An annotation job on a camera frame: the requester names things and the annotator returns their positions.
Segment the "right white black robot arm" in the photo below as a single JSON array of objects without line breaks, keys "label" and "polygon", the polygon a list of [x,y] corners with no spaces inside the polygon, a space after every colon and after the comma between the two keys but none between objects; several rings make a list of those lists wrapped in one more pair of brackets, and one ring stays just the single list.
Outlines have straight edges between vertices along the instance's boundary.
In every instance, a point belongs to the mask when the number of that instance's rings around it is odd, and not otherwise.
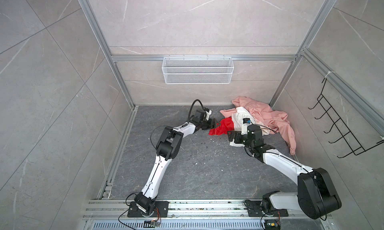
[{"label": "right white black robot arm", "polygon": [[330,174],[323,168],[302,165],[265,144],[261,126],[249,125],[242,131],[229,131],[228,137],[232,146],[244,147],[247,155],[273,167],[297,185],[293,193],[274,191],[263,195],[259,209],[264,215],[292,210],[316,220],[342,207]]}]

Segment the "white cloth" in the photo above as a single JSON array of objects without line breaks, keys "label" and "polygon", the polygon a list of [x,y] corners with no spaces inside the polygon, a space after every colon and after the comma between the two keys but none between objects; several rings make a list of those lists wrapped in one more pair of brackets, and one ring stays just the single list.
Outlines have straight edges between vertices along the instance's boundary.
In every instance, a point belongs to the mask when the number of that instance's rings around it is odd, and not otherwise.
[{"label": "white cloth", "polygon": [[[264,124],[261,121],[254,119],[254,117],[244,107],[237,107],[236,112],[232,114],[232,120],[233,120],[234,125],[235,125],[234,131],[240,131],[241,132],[241,126],[242,126],[243,118],[250,118],[252,125],[264,126]],[[244,147],[245,145],[234,144],[234,142],[232,141],[232,142],[230,142],[230,146]]]}]

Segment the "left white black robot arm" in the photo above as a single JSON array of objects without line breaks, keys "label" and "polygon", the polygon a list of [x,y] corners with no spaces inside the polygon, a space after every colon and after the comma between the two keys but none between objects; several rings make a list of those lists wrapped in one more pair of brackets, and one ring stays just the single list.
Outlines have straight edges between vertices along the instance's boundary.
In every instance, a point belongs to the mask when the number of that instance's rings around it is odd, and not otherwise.
[{"label": "left white black robot arm", "polygon": [[186,122],[177,127],[166,126],[155,146],[156,158],[148,180],[134,201],[144,216],[150,216],[155,210],[161,181],[173,159],[179,153],[182,140],[198,130],[211,130],[219,126],[216,119],[204,117],[199,121]]}]

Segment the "red cloth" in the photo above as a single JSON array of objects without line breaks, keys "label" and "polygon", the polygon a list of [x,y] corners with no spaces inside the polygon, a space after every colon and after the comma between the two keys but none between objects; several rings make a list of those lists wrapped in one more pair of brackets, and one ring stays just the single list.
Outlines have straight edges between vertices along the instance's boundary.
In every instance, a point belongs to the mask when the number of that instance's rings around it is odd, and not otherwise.
[{"label": "red cloth", "polygon": [[220,125],[209,131],[210,136],[226,135],[230,131],[235,130],[235,125],[231,117],[225,118],[220,121]]}]

